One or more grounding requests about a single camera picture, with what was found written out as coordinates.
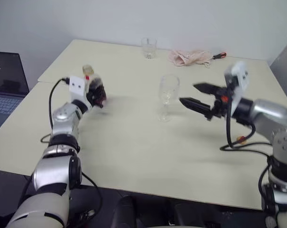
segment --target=silver robotic arm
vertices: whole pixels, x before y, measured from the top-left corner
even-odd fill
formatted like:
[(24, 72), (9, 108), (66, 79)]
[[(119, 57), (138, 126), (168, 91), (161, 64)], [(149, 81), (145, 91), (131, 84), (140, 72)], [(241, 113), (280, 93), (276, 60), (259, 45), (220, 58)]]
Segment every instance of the silver robotic arm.
[(70, 190), (82, 181), (78, 124), (85, 112), (106, 98), (103, 85), (92, 89), (89, 78), (72, 76), (68, 82), (72, 102), (54, 111), (48, 147), (32, 175), (37, 192), (19, 206), (8, 228), (67, 226)]
[(202, 113), (208, 120), (213, 116), (231, 117), (240, 124), (254, 125), (256, 132), (265, 136), (273, 146), (273, 154), (268, 159), (268, 183), (261, 186), (263, 210), (276, 217), (279, 228), (287, 228), (287, 108), (266, 100), (255, 102), (242, 98), (248, 86), (248, 72), (239, 62), (228, 68), (224, 74), (226, 87), (208, 83), (195, 84), (199, 91), (215, 96), (213, 108), (191, 97), (180, 98), (181, 103), (196, 112)]

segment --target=pink cloth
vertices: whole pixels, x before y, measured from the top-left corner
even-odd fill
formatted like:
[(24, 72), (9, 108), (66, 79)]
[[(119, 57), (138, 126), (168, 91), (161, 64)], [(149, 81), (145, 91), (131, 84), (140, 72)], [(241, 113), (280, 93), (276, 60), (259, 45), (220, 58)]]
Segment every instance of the pink cloth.
[(192, 63), (204, 64), (208, 67), (211, 63), (213, 55), (210, 51), (176, 51), (173, 50), (168, 55), (168, 60), (176, 66), (190, 65)]

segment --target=glass cup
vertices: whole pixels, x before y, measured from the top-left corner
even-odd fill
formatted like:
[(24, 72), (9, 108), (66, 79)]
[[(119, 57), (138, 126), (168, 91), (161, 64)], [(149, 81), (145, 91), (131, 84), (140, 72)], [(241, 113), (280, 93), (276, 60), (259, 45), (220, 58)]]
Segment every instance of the glass cup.
[(143, 38), (141, 46), (145, 58), (151, 59), (156, 56), (157, 40), (155, 38)]
[(159, 120), (168, 122), (171, 120), (169, 115), (169, 104), (178, 98), (180, 80), (176, 75), (169, 74), (161, 77), (158, 96), (161, 101)]

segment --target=white tabletop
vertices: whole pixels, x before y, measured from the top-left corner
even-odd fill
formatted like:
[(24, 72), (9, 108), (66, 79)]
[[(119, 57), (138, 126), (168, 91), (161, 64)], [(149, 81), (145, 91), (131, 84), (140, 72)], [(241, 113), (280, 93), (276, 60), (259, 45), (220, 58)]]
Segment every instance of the white tabletop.
[[(223, 119), (209, 122), (179, 102), (171, 106), (170, 122), (157, 119), (163, 74), (179, 76), (180, 96), (212, 104), (212, 96), (201, 94), (191, 84), (224, 85), (224, 69), (239, 59), (213, 61), (207, 69), (175, 67), (166, 55), (167, 51), (159, 51), (156, 59), (147, 60), (138, 47), (75, 40), (40, 77), (40, 81), (54, 82), (69, 73), (81, 76), (82, 65), (90, 63), (103, 79), (106, 106), (85, 114), (79, 126), (83, 171), (101, 187), (260, 209), (257, 183), (266, 159), (220, 151), (226, 144)], [(267, 64), (245, 61), (250, 74), (246, 97), (287, 106)], [(27, 175), (34, 170), (46, 147), (39, 139), (50, 131), (47, 102), (52, 86), (38, 83), (0, 128), (0, 170)], [(59, 85), (53, 107), (68, 100), (68, 87)], [(231, 127), (234, 140), (249, 132), (235, 122)], [(256, 140), (264, 138), (256, 134), (250, 142)], [(256, 148), (271, 153), (270, 148)]]

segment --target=empty wine glass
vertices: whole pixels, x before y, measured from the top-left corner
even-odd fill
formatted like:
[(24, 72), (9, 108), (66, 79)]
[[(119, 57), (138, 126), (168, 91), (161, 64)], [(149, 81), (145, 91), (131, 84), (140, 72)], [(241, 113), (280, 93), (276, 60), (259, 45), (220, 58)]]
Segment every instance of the empty wine glass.
[(170, 121), (169, 115), (169, 104), (178, 98), (180, 81), (175, 75), (169, 74), (161, 77), (159, 86), (159, 99), (162, 103), (160, 110), (160, 121), (167, 122)]

